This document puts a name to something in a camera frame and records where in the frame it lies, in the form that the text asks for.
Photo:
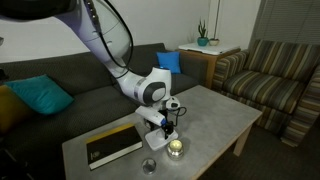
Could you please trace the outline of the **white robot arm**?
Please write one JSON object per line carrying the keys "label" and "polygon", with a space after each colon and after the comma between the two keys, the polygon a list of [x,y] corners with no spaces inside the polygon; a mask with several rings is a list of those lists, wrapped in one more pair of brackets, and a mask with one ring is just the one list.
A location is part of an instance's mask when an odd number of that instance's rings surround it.
{"label": "white robot arm", "polygon": [[161,113],[171,100],[171,72],[154,67],[143,77],[130,70],[133,38],[109,0],[0,0],[0,13],[16,21],[62,21],[106,66],[122,92],[141,103],[141,116],[159,126],[166,138],[174,132],[173,123]]}

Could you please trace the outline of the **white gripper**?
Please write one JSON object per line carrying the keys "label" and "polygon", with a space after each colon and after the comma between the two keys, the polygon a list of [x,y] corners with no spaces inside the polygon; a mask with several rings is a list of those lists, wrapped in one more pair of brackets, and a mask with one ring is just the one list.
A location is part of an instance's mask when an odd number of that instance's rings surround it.
{"label": "white gripper", "polygon": [[[165,116],[152,107],[140,106],[135,110],[135,112],[157,126],[162,126],[166,123]],[[168,126],[163,126],[163,131],[164,138],[167,139],[168,134],[171,135],[174,131],[173,122],[169,122]]]}

